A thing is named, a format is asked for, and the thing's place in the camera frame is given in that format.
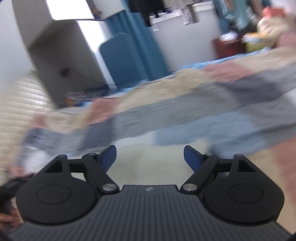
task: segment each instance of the ribbed black surface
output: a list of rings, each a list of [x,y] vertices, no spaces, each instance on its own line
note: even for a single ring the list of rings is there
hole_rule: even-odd
[[[15,241],[285,241],[276,223],[241,227],[210,215],[196,196],[175,186],[125,186],[104,196],[76,222],[61,226],[25,223],[11,234]]]

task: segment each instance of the blue curtain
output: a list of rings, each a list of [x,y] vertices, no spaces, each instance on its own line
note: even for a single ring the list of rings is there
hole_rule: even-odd
[[[126,2],[122,1],[122,3],[126,9],[105,20],[112,34],[127,33],[131,37],[149,80],[157,80],[169,75],[151,29],[146,27],[140,13],[131,13]]]

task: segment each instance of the circular mount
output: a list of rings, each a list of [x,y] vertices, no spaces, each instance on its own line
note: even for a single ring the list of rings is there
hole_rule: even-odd
[[[57,173],[39,173],[19,190],[16,201],[24,220],[58,225],[86,215],[97,197],[85,181]]]
[[[210,183],[203,201],[211,213],[224,220],[256,225],[276,221],[284,194],[267,176],[238,172]]]

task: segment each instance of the metal pivot screw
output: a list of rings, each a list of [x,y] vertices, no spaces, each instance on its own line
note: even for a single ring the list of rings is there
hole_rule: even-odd
[[[193,183],[186,183],[183,185],[183,189],[187,192],[193,192],[197,189],[197,186]]]
[[[117,186],[113,183],[107,183],[103,185],[103,190],[106,192],[112,192],[117,188]]]

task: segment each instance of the blue chair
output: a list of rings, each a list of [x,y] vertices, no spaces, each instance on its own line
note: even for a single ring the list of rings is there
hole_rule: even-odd
[[[118,90],[132,88],[141,81],[148,80],[128,34],[121,33],[103,43],[100,52]]]

